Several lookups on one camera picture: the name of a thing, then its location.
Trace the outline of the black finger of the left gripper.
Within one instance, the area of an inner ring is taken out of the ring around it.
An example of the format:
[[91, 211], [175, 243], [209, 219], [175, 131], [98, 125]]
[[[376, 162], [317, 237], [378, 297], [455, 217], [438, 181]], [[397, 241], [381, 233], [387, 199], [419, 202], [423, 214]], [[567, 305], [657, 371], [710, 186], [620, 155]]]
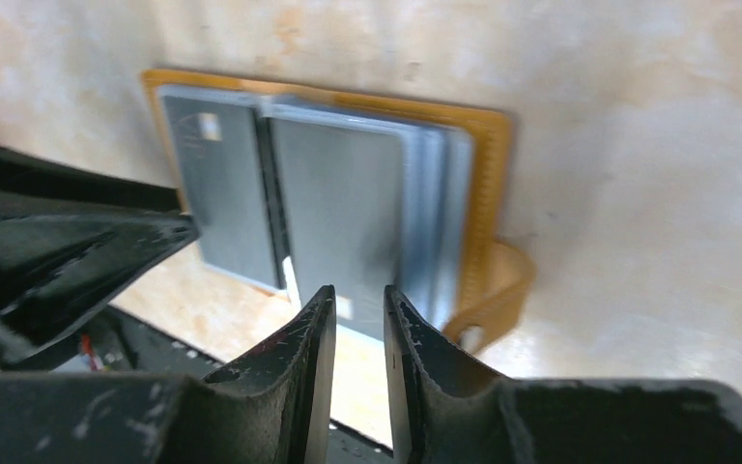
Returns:
[[171, 188], [0, 146], [0, 368], [74, 334], [198, 235]]

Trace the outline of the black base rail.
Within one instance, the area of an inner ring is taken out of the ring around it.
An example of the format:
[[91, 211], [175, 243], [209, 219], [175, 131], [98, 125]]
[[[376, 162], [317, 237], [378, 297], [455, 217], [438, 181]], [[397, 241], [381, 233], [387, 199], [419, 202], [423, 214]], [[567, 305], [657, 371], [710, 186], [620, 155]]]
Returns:
[[[201, 378], [222, 362], [120, 308], [110, 306], [86, 326], [52, 347], [52, 370], [88, 371], [81, 337], [91, 339], [93, 356], [112, 370], [183, 373]], [[332, 419], [327, 463], [391, 463], [392, 450]]]

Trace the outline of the yellow leather card holder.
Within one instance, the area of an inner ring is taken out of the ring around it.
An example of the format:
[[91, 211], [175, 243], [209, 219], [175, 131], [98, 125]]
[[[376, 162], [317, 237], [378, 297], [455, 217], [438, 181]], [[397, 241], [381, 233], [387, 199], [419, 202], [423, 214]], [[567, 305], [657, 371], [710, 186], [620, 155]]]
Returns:
[[211, 73], [141, 75], [212, 269], [383, 335], [382, 292], [476, 353], [520, 319], [529, 257], [497, 236], [503, 113]]

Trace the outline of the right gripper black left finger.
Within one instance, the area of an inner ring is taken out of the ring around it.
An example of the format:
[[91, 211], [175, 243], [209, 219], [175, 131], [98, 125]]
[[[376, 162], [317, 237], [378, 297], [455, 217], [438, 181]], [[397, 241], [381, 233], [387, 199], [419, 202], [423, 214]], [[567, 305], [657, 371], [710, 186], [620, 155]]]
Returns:
[[204, 461], [325, 462], [335, 338], [335, 289], [324, 285], [286, 325], [207, 374]]

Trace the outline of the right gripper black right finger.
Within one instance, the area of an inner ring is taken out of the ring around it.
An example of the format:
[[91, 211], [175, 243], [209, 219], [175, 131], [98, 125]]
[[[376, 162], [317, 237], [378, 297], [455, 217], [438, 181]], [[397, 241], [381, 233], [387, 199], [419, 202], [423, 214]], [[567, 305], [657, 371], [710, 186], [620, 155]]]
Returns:
[[389, 416], [397, 463], [513, 463], [504, 406], [509, 380], [384, 290]]

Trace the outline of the black credit card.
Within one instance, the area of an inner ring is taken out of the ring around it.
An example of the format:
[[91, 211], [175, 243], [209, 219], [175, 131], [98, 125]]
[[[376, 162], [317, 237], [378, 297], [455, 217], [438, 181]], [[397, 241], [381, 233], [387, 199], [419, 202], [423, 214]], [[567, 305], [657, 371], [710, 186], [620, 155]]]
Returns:
[[203, 261], [262, 289], [283, 289], [266, 205], [255, 97], [179, 84], [162, 85], [156, 94], [199, 229]]
[[341, 324], [382, 338], [383, 290], [400, 269], [413, 130], [284, 104], [271, 116], [271, 136], [301, 299], [331, 285]]

